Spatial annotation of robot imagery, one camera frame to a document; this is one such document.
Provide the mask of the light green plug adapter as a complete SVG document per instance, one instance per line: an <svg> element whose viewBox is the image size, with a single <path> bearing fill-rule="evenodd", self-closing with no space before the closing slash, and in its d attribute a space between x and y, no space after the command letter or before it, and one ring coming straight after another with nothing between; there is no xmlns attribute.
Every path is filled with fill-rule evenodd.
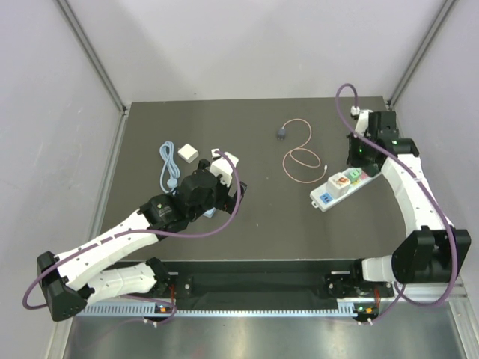
<svg viewBox="0 0 479 359"><path fill-rule="evenodd" d="M349 168L345 171L345 175L350 182L355 182L356 180L361 179L362 173L363 171L361 168Z"/></svg>

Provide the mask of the small white USB charger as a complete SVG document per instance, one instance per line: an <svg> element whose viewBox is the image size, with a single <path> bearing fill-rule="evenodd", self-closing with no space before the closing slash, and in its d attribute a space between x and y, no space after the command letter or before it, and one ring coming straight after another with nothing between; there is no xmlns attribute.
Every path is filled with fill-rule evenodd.
<svg viewBox="0 0 479 359"><path fill-rule="evenodd" d="M191 144L184 144L178 151L178 156L186 163L192 163L198 158L199 152Z"/></svg>

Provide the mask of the white cube socket adapter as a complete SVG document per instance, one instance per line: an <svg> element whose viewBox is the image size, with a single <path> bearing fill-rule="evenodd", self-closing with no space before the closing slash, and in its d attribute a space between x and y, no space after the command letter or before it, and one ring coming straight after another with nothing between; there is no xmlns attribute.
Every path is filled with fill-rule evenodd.
<svg viewBox="0 0 479 359"><path fill-rule="evenodd" d="M351 186L351 182L343 173L330 176L326 182L326 192L334 199L344 196Z"/></svg>

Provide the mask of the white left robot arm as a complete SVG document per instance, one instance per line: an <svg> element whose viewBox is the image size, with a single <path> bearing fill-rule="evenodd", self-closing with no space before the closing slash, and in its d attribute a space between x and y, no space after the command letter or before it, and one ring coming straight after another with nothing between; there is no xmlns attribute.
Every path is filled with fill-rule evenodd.
<svg viewBox="0 0 479 359"><path fill-rule="evenodd" d="M235 216L247 189L238 178L238 162L236 156L214 150L213 159L200 160L175 190L152 197L116 227L70 251L42 253L36 285L52 320L64 321L98 301L122 295L164 295L171 279L159 259L122 269L112 265L167 237L185 237L188 225L211 209Z"/></svg>

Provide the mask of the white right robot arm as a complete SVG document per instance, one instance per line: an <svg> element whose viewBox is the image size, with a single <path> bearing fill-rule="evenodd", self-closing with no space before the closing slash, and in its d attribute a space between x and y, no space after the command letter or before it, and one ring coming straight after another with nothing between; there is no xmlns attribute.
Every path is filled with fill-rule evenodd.
<svg viewBox="0 0 479 359"><path fill-rule="evenodd" d="M457 278L471 245L471 236L436 210L437 204L422 171L418 148L400 137L393 111L351 108L356 122L349 134L347 164L368 176L382 174L403 216L406 238L393 254L366 258L349 278L350 289L368 295L377 282L447 283Z"/></svg>

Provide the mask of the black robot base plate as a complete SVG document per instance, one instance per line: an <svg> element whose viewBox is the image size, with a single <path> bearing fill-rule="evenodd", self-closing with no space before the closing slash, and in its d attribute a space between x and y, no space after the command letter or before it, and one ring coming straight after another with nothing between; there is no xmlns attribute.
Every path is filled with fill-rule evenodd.
<svg viewBox="0 0 479 359"><path fill-rule="evenodd" d="M352 260L166 260L168 284L146 293L180 310L332 309L339 299L392 298L385 283L354 286Z"/></svg>

